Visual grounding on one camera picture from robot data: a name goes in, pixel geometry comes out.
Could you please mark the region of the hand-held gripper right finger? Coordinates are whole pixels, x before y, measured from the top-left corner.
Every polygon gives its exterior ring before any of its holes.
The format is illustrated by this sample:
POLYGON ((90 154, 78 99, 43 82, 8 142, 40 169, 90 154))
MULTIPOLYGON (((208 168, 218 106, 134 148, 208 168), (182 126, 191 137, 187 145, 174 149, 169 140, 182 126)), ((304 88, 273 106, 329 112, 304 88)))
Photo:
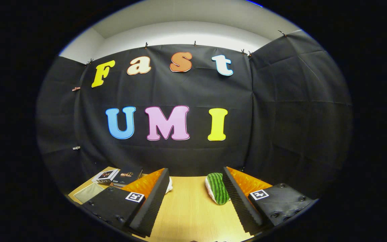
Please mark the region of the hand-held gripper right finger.
POLYGON ((316 202, 285 183, 270 185, 230 167, 224 167, 222 173, 241 225, 250 235, 274 231, 316 202))

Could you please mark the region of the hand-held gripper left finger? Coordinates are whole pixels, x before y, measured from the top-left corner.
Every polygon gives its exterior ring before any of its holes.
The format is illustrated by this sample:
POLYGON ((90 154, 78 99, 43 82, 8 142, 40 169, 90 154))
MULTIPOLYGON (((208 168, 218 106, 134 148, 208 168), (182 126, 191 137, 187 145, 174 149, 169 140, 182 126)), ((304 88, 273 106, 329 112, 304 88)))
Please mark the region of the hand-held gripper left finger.
POLYGON ((169 169, 162 168, 121 189, 109 186, 81 210, 114 230, 149 237, 169 183, 169 169))

